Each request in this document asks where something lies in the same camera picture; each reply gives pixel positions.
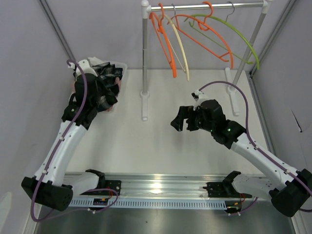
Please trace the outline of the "navy plaid skirt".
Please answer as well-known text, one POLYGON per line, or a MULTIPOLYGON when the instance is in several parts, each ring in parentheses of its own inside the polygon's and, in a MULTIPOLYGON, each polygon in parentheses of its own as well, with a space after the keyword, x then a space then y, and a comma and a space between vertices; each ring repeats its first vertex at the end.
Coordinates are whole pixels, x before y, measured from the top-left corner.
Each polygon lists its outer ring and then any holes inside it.
POLYGON ((116 67, 110 62, 93 66, 98 75, 97 85, 99 98, 97 100, 97 111, 103 112, 111 109, 117 102, 123 69, 116 67))

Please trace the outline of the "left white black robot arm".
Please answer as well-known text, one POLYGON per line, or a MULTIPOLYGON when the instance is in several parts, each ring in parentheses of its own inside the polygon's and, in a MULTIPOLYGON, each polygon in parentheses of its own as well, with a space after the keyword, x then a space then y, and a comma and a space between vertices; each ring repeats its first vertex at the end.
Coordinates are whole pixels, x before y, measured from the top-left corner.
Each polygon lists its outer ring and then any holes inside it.
POLYGON ((105 174, 93 169, 65 184, 67 166, 80 141, 98 114, 99 78, 92 74, 80 75, 75 82, 75 93, 65 108, 58 136, 51 150, 34 176, 21 183, 26 194, 35 203, 64 211, 72 198, 78 195, 119 195, 108 187, 105 174))

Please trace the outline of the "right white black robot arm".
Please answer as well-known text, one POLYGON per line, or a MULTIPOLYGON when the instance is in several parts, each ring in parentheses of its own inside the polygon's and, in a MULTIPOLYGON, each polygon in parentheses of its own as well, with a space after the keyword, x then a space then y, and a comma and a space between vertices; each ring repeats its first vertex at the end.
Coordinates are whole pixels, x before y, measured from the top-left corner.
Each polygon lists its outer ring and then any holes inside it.
POLYGON ((261 179, 233 172, 222 185, 225 195, 250 194, 269 200, 287 217, 293 217, 301 211, 312 196, 311 172, 307 169, 300 171, 258 146, 246 128, 226 119, 221 105, 215 99, 204 99, 197 106, 180 106, 171 126, 181 132, 184 123, 189 131, 201 129, 210 132, 217 143, 243 156, 265 175, 261 179))

